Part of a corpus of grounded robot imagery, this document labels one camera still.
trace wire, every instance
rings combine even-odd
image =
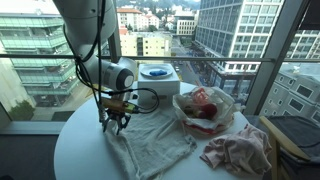
[[[123,94],[123,93],[126,93],[126,92],[133,92],[133,91],[139,91],[139,90],[145,90],[145,91],[149,91],[149,92],[152,92],[155,97],[156,97],[156,102],[155,104],[150,107],[150,108],[144,108],[144,107],[141,107],[141,106],[138,106],[138,105],[135,105],[137,106],[139,109],[142,109],[144,111],[140,111],[138,113],[141,113],[141,114],[147,114],[147,113],[151,113],[153,111],[155,111],[157,109],[157,107],[159,106],[159,97],[157,95],[157,92],[153,89],[150,89],[150,88],[137,88],[137,89],[127,89],[127,90],[123,90],[123,91],[103,91],[101,88],[102,88],[102,77],[101,77],[101,74],[102,74],[102,59],[101,59],[101,30],[102,30],[102,27],[104,26],[103,22],[104,22],[104,16],[105,16],[105,3],[106,1],[105,0],[102,0],[102,4],[101,4],[101,14],[99,15],[99,0],[98,1],[98,16],[97,16],[97,34],[96,34],[96,37],[94,39],[94,42],[91,46],[91,49],[90,51],[87,53],[87,55],[82,59],[80,55],[76,54],[75,50],[73,49],[72,45],[71,45],[71,42],[70,40],[68,39],[68,36],[66,35],[66,27],[65,27],[65,24],[63,25],[63,33],[66,37],[66,40],[67,40],[67,43],[71,49],[71,52],[72,54],[75,56],[75,68],[76,68],[76,76],[77,78],[80,80],[80,82],[82,84],[84,84],[85,86],[89,87],[92,92],[93,92],[93,95],[94,95],[94,99],[95,99],[95,102],[97,104],[98,107],[100,107],[100,104],[102,103],[102,97],[101,97],[101,93],[104,93],[104,94],[107,94],[109,96],[113,96],[113,95],[117,95],[117,94]],[[90,75],[84,65],[85,62],[87,62],[90,57],[92,57],[93,53],[94,53],[94,50],[96,48],[96,46],[98,45],[98,61],[99,61],[99,66],[98,66],[98,73],[99,73],[99,82],[98,82],[98,88],[95,88],[92,84],[92,81],[91,81],[91,78],[90,78]]]

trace red object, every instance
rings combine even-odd
[[[212,119],[217,114],[217,106],[214,104],[205,104],[201,106],[201,111],[205,112],[208,119]]]
[[[193,93],[192,100],[197,104],[208,103],[209,96],[203,88],[198,89]]]
[[[189,124],[186,123],[186,121],[182,121],[182,122],[183,122],[183,124],[184,124],[185,126],[188,126],[189,128],[192,128],[192,129],[194,129],[194,130],[196,130],[196,131],[199,131],[199,132],[201,132],[201,133],[203,133],[203,134],[207,134],[207,135],[216,134],[216,133],[219,132],[218,129],[220,129],[220,128],[223,129],[223,128],[224,128],[224,125],[221,125],[221,124],[218,125],[218,127],[216,128],[216,130],[213,130],[213,129],[202,128],[202,127],[199,127],[199,126],[196,126],[196,125],[189,125]]]

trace chair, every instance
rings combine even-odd
[[[272,180],[320,179],[320,127],[299,116],[261,116],[269,131]]]

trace gray towel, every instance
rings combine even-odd
[[[129,179],[156,176],[196,148],[174,108],[132,115],[128,127],[118,136],[113,131],[106,134]]]

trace white cloth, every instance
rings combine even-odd
[[[128,127],[118,136],[110,131],[106,134],[128,179],[156,176],[196,148],[174,108],[132,115]]]
[[[267,160],[270,151],[268,136],[254,126],[247,125],[238,133],[212,139],[200,158],[212,168],[224,162],[231,172],[262,175],[271,168]]]

